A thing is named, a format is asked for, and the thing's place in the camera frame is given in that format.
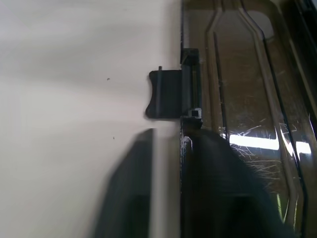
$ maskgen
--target groove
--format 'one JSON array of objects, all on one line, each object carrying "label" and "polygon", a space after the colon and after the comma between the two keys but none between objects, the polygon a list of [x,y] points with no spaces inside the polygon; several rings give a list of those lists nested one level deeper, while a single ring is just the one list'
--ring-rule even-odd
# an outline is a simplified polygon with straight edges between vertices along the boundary
[{"label": "groove", "polygon": [[282,137],[282,133],[280,130],[280,125],[279,125],[279,120],[278,120],[278,108],[274,102],[274,96],[272,94],[273,90],[271,89],[271,87],[269,85],[268,75],[266,73],[265,60],[264,60],[264,57],[263,57],[263,54],[261,51],[261,46],[259,44],[259,42],[262,43],[262,41],[260,39],[261,38],[262,38],[262,40],[264,39],[264,34],[263,34],[262,30],[258,29],[258,26],[254,23],[252,18],[248,14],[245,13],[245,9],[243,9],[239,6],[238,12],[239,12],[239,15],[241,16],[242,20],[246,23],[246,25],[253,32],[253,38],[255,40],[255,48],[256,48],[256,52],[257,52],[258,60],[259,60],[259,65],[260,65],[260,69],[261,69],[262,76],[263,76],[263,82],[264,82],[266,96],[267,96],[267,100],[268,100],[268,104],[269,104],[269,109],[271,111],[273,124],[274,124],[275,130],[276,130],[279,144],[280,144],[281,159],[282,159],[286,183],[287,183],[288,191],[289,191],[289,205],[288,205],[288,209],[286,212],[286,223],[292,226],[294,224],[297,193],[296,193],[296,188],[295,188],[293,176],[292,176],[290,165],[289,165],[289,159],[288,159],[288,156],[286,153],[286,148],[285,148],[285,145],[283,144],[283,137]]},{"label": "groove", "polygon": [[217,26],[219,19],[222,16],[222,2],[220,0],[217,0],[215,2],[215,14],[211,18],[210,22],[207,25],[206,31],[205,31],[205,48],[206,48],[206,65],[207,65],[207,76],[208,76],[208,84],[210,89],[210,104],[211,104],[211,118],[212,118],[212,128],[213,131],[218,132],[218,121],[219,116],[218,112],[219,109],[219,84],[216,80],[218,77],[217,68],[214,68],[214,63],[212,61],[215,61],[215,49],[213,42],[213,37],[210,36],[210,32],[213,32],[215,27]]},{"label": "groove", "polygon": [[216,54],[217,72],[218,72],[218,84],[219,84],[219,94],[220,94],[220,103],[221,103],[221,112],[222,112],[222,124],[224,127],[225,139],[229,142],[226,109],[225,109],[224,95],[223,95],[223,82],[222,82],[222,76],[221,76],[220,58],[219,58],[219,50],[218,50],[218,40],[217,40],[217,34],[215,32],[213,33],[213,40],[214,40],[214,49],[215,49],[215,54]]},{"label": "groove", "polygon": [[296,144],[295,144],[295,141],[294,141],[293,132],[292,132],[292,130],[291,130],[290,126],[289,126],[289,123],[288,123],[286,110],[285,110],[285,107],[284,107],[284,104],[283,104],[283,101],[282,101],[282,97],[281,97],[281,93],[280,93],[280,90],[279,90],[279,87],[278,87],[278,84],[277,84],[277,79],[276,79],[275,71],[273,69],[273,64],[272,64],[272,60],[271,60],[270,53],[269,53],[269,50],[268,50],[268,46],[267,46],[267,43],[266,43],[264,32],[259,27],[259,25],[252,19],[252,17],[248,14],[248,12],[246,11],[244,3],[243,3],[243,0],[241,0],[241,5],[242,5],[244,13],[252,20],[254,25],[258,28],[258,30],[262,34],[264,49],[265,49],[267,61],[268,61],[269,67],[270,67],[270,71],[272,73],[272,78],[273,78],[273,82],[274,82],[274,86],[275,86],[278,102],[279,102],[279,105],[280,105],[280,108],[281,108],[281,111],[282,111],[282,114],[283,114],[283,118],[284,118],[284,122],[286,124],[286,128],[287,128],[287,130],[289,132],[289,139],[290,139],[291,145],[293,147],[294,157],[295,157],[295,165],[296,165],[297,173],[298,173],[298,176],[299,176],[299,179],[300,179],[300,184],[301,184],[301,187],[302,187],[303,197],[304,197],[303,198],[303,214],[302,214],[302,222],[301,222],[301,224],[302,224],[301,225],[301,235],[304,238],[305,237],[305,232],[306,232],[306,219],[307,219],[307,211],[308,211],[308,193],[307,193],[307,188],[306,188],[306,184],[305,184],[304,177],[303,177],[303,172],[302,172],[301,165],[300,165],[300,160],[299,160],[298,154],[297,154],[297,148],[296,148]]},{"label": "groove", "polygon": [[160,87],[162,82],[162,66],[158,67],[158,79],[157,79],[157,100],[156,100],[156,116],[160,114]]}]

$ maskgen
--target white surface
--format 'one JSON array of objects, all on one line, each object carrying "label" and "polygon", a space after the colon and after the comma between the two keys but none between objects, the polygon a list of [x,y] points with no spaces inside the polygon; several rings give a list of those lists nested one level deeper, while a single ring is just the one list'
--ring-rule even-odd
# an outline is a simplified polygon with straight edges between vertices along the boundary
[{"label": "white surface", "polygon": [[178,124],[144,111],[148,73],[179,65],[179,2],[0,0],[1,238],[86,238],[105,181],[151,127],[151,236],[177,237],[178,161],[164,138]]}]

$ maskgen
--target black plastic tab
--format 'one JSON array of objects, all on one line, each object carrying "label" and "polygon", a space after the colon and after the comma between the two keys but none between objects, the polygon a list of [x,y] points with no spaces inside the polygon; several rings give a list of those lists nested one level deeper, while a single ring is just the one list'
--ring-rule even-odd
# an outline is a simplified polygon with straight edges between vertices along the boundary
[{"label": "black plastic tab", "polygon": [[184,49],[181,70],[150,72],[152,97],[145,114],[151,119],[201,118],[201,83],[197,49]]}]

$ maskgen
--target scratched plastic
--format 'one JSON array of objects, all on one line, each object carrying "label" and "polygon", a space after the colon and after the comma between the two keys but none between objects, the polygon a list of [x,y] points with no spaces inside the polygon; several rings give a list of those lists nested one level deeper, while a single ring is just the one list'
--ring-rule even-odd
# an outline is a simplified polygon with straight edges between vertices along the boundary
[{"label": "scratched plastic", "polygon": [[[298,66],[290,63],[296,61],[282,20],[268,0],[188,0],[184,47],[200,52],[203,127],[228,139],[262,178],[281,219],[294,223],[299,233],[303,193],[291,130],[309,193],[309,237],[317,233],[317,142],[297,86]],[[287,218],[290,203],[294,211]]]}]

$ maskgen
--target scratch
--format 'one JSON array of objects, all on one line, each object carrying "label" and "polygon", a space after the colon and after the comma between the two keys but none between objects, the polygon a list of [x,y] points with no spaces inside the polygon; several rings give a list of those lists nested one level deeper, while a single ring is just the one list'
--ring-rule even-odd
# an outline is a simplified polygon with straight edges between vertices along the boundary
[{"label": "scratch", "polygon": [[248,129],[246,132],[243,133],[243,136],[249,134],[253,129],[258,128],[258,127],[261,127],[261,125],[257,125],[255,127],[252,127],[251,129]]},{"label": "scratch", "polygon": [[[295,132],[295,131],[297,131],[297,129],[291,130],[291,132]],[[283,132],[283,135],[288,134],[288,133],[289,133],[288,131],[287,132]]]},{"label": "scratch", "polygon": [[280,126],[283,125],[284,127],[286,127],[286,124],[285,124],[285,123],[279,123],[279,125],[280,125]]},{"label": "scratch", "polygon": [[251,155],[250,154],[246,154],[247,156],[249,156],[250,160],[252,160]]},{"label": "scratch", "polygon": [[249,148],[246,146],[247,150],[250,152],[250,155],[254,155],[250,150]]},{"label": "scratch", "polygon": [[272,167],[275,167],[276,165],[271,165],[271,166],[268,166],[268,167],[264,167],[263,169],[260,169],[258,171],[262,171],[262,170],[266,170],[266,169],[269,169],[269,168],[272,168]]},{"label": "scratch", "polygon": [[233,147],[233,149],[235,149],[237,152],[239,152],[240,153],[240,155],[242,155],[244,158],[245,158],[245,156],[244,156],[244,154],[243,153],[241,153],[241,149],[239,149],[239,148],[236,148],[236,147]]},{"label": "scratch", "polygon": [[263,172],[263,171],[261,171],[261,173],[260,173],[260,175],[273,175],[273,174],[278,174],[278,171],[275,171],[275,172],[270,172],[270,171]]},{"label": "scratch", "polygon": [[268,182],[267,185],[264,187],[265,189],[267,189],[268,187],[270,187],[272,185],[273,182]]},{"label": "scratch", "polygon": [[280,180],[280,178],[270,178],[270,177],[261,177],[263,179],[273,179],[273,180]]},{"label": "scratch", "polygon": [[192,149],[192,151],[193,151],[193,141],[192,141],[192,139],[191,139],[190,137],[188,137],[188,136],[185,136],[185,137],[184,137],[184,142],[185,142],[185,144],[187,144],[187,143],[190,142],[191,149]]},{"label": "scratch", "polygon": [[253,168],[256,168],[256,169],[259,169],[259,168],[262,168],[261,165],[248,165],[249,167],[253,167]]},{"label": "scratch", "polygon": [[280,162],[279,160],[255,160],[255,161],[252,161],[252,162]]},{"label": "scratch", "polygon": [[280,76],[280,75],[282,75],[282,74],[284,74],[284,73],[285,73],[285,71],[283,70],[283,71],[277,73],[277,74],[276,74],[276,77],[278,77],[278,76]]}]

